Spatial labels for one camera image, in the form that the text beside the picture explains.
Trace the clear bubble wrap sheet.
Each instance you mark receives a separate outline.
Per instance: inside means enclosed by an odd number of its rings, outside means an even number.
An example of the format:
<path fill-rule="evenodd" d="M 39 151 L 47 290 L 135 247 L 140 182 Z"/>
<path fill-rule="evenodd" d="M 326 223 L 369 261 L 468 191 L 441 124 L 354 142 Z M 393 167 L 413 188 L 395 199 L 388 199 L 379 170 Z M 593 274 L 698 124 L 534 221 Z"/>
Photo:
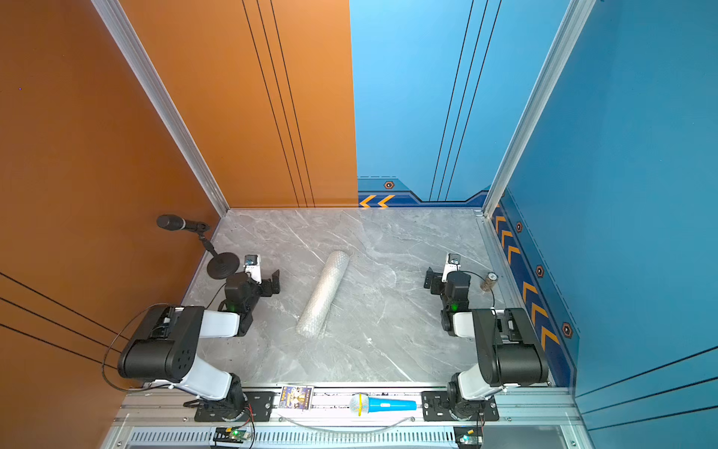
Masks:
<path fill-rule="evenodd" d="M 350 256 L 343 251 L 332 252 L 327 258 L 316 288 L 297 322 L 298 335 L 309 339 L 320 335 L 349 263 Z"/>

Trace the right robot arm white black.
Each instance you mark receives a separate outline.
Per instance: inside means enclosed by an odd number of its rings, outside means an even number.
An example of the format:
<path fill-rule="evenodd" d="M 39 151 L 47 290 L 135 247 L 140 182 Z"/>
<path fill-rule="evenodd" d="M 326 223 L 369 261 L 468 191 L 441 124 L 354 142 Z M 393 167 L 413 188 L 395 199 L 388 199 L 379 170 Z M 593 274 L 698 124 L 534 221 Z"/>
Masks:
<path fill-rule="evenodd" d="M 450 336 L 474 342 L 477 361 L 450 379 L 436 412 L 433 398 L 424 402 L 431 420 L 450 415 L 458 421 L 496 421 L 494 396 L 507 387 L 545 384 L 548 359 L 522 308 L 471 309 L 467 271 L 426 271 L 424 288 L 441 298 L 441 326 Z"/>

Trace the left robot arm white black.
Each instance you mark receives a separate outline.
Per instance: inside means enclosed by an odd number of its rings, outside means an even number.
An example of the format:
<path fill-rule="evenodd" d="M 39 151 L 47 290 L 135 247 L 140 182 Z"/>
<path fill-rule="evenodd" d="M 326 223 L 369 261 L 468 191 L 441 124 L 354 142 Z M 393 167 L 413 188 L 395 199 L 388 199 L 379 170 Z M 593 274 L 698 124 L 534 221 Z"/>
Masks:
<path fill-rule="evenodd" d="M 228 292 L 216 311 L 151 306 L 123 349 L 117 371 L 125 379 L 191 395 L 183 406 L 196 411 L 196 422 L 267 422 L 273 393 L 247 394 L 237 374 L 216 368 L 196 352 L 201 340 L 245 336 L 259 300 L 280 293 L 280 271 L 259 282 L 246 272 L 235 273 L 225 287 Z"/>

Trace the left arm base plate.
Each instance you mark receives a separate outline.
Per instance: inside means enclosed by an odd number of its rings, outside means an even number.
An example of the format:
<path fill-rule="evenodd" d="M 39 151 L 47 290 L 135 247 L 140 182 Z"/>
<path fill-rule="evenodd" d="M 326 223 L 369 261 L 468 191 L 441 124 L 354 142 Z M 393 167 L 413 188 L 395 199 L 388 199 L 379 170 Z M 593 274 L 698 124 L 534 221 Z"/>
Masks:
<path fill-rule="evenodd" d="M 239 404 L 227 400 L 204 401 L 196 408 L 194 421 L 200 423 L 242 424 L 269 422 L 276 394 L 272 391 L 245 391 Z"/>

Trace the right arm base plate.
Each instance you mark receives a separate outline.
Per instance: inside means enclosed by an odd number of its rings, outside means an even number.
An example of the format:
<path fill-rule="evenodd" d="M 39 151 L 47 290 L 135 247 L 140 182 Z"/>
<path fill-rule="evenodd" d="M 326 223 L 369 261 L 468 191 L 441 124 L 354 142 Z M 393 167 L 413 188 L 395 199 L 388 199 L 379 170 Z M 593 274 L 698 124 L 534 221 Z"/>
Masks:
<path fill-rule="evenodd" d="M 452 400 L 446 391 L 423 391 L 421 393 L 424 420 L 497 422 L 499 412 L 494 398 L 490 400 Z"/>

